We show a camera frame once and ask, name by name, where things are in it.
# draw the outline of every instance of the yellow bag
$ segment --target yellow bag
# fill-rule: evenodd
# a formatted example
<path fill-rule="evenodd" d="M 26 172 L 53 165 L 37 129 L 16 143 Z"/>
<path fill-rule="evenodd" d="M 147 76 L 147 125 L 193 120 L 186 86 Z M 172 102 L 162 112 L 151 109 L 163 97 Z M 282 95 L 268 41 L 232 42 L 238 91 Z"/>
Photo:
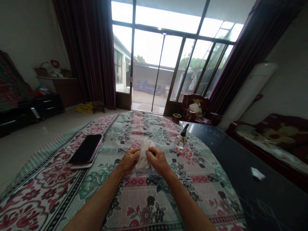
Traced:
<path fill-rule="evenodd" d="M 86 102 L 85 104 L 81 104 L 76 108 L 77 112 L 87 112 L 90 113 L 93 110 L 92 102 Z"/>

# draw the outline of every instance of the white tissue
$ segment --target white tissue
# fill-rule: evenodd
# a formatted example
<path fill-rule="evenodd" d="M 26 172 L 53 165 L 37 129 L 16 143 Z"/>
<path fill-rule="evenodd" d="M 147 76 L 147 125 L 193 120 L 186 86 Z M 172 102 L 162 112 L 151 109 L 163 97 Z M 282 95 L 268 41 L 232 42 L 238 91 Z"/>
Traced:
<path fill-rule="evenodd" d="M 265 175 L 263 175 L 258 169 L 251 167 L 251 173 L 254 177 L 258 178 L 259 180 L 262 180 L 265 178 Z"/>
<path fill-rule="evenodd" d="M 151 163 L 148 161 L 146 151 L 149 147 L 155 147 L 155 144 L 152 140 L 149 140 L 147 137 L 141 140 L 141 150 L 138 162 L 136 164 L 136 169 L 148 169 L 151 167 Z"/>

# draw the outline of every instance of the red wooden chair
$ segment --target red wooden chair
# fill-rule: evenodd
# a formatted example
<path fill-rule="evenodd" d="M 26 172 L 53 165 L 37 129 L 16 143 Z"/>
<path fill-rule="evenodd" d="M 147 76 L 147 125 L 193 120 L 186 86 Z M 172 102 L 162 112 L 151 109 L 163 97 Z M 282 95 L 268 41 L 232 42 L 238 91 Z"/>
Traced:
<path fill-rule="evenodd" d="M 203 117 L 202 122 L 198 120 L 196 113 L 189 109 L 189 105 L 194 103 L 200 103 L 202 114 L 203 115 L 211 114 L 213 115 L 213 119 Z M 208 104 L 209 104 L 209 99 L 201 95 L 196 95 L 196 94 L 184 95 L 182 103 L 182 108 L 184 110 L 182 115 L 183 120 L 192 123 L 201 123 L 213 126 L 218 125 L 221 121 L 221 116 L 216 113 L 208 112 L 207 111 Z"/>

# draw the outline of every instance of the black cabinet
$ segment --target black cabinet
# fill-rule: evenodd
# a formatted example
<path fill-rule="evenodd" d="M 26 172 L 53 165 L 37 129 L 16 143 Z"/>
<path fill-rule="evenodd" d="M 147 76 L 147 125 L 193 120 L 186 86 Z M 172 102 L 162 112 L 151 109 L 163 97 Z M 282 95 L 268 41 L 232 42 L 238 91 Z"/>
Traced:
<path fill-rule="evenodd" d="M 36 97 L 32 101 L 19 103 L 17 108 L 0 112 L 0 138 L 18 128 L 38 123 L 40 120 L 64 111 L 60 96 L 57 94 Z"/>
<path fill-rule="evenodd" d="M 33 100 L 33 104 L 41 120 L 65 111 L 59 95 L 37 97 Z"/>

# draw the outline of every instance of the blue truck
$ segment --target blue truck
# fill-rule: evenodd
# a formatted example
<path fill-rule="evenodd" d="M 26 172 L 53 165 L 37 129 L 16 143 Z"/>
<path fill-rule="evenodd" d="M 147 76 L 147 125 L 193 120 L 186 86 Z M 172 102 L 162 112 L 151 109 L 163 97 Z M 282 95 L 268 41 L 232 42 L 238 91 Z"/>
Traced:
<path fill-rule="evenodd" d="M 141 79 L 136 82 L 135 89 L 146 93 L 154 94 L 155 84 L 149 84 L 147 80 Z M 156 85 L 155 95 L 161 95 L 161 86 Z"/>

